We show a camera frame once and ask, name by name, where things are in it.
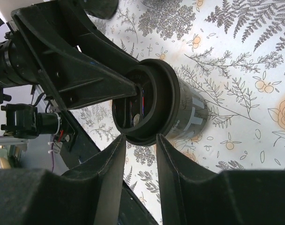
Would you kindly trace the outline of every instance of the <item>floral tablecloth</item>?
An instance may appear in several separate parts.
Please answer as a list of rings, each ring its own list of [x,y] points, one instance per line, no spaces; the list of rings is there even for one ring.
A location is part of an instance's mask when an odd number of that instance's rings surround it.
[[[285,169],[285,0],[121,0],[99,30],[138,60],[161,59],[198,91],[209,121],[171,141],[200,165]],[[118,135],[111,102],[73,111],[104,149]],[[124,180],[161,223],[156,148],[127,144]]]

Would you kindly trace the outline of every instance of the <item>table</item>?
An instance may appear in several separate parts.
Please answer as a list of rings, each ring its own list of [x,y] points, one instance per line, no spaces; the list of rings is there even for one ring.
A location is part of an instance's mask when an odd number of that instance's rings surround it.
[[[202,133],[171,141],[212,170],[285,170],[285,0],[121,0],[98,29],[138,60],[161,59],[208,104]],[[111,102],[73,111],[104,149]],[[156,147],[127,144],[124,180],[162,222]]]

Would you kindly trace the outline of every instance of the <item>black lid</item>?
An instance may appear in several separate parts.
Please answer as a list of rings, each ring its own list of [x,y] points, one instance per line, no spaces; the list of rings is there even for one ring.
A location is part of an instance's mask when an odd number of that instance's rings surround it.
[[[137,95],[113,100],[113,120],[127,141],[155,144],[156,134],[171,129],[180,101],[179,82],[172,67],[161,60],[143,60],[125,76],[136,84]]]

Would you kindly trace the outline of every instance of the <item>red wire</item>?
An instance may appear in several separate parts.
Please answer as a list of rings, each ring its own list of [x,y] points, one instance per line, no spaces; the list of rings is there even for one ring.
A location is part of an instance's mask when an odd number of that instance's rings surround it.
[[[61,141],[62,136],[63,136],[63,130],[62,130],[61,133],[60,133],[60,136],[59,136],[59,138],[58,138],[58,142]]]

